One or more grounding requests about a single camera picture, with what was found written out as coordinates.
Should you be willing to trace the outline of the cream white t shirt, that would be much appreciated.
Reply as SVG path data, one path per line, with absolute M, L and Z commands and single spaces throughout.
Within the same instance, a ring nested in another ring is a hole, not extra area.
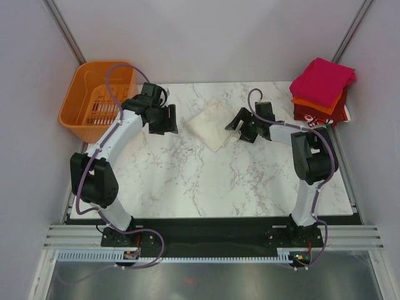
M 226 126 L 234 117 L 233 110 L 227 104 L 213 99 L 197 116 L 186 123 L 186 127 L 191 134 L 216 153 L 225 145 L 239 140 L 238 131 L 226 130 Z

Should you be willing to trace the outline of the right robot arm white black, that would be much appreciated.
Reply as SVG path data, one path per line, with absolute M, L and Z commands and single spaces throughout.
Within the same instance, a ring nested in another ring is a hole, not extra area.
M 302 129 L 277 121 L 270 102 L 257 102 L 255 111 L 242 107 L 225 127 L 239 131 L 240 140 L 254 143 L 257 137 L 291 147 L 294 171 L 299 178 L 297 199 L 284 227 L 266 231 L 269 243 L 278 247 L 322 246 L 317 208 L 321 188 L 338 170 L 327 129 Z

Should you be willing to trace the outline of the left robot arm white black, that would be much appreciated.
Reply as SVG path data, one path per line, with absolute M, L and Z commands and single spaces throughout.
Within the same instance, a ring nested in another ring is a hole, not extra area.
M 135 220 L 118 199 L 119 184 L 113 167 L 128 142 L 144 126 L 151 134 L 178 133 L 176 107 L 166 103 L 168 96 L 163 87 L 144 83 L 139 94 L 118 104 L 115 120 L 99 140 L 85 153 L 76 152 L 70 158 L 75 211 L 79 216 L 94 212 L 106 223 L 103 247 L 139 243 Z

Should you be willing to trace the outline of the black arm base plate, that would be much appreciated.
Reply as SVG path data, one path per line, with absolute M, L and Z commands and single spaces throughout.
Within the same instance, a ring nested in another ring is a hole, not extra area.
M 145 254 L 194 256 L 233 256 L 276 254 L 279 248 L 316 249 L 307 247 L 278 247 L 269 243 L 268 228 L 284 227 L 288 217 L 229 217 L 136 219 L 134 228 L 140 235 L 139 247 Z M 133 248 L 117 246 L 115 248 Z

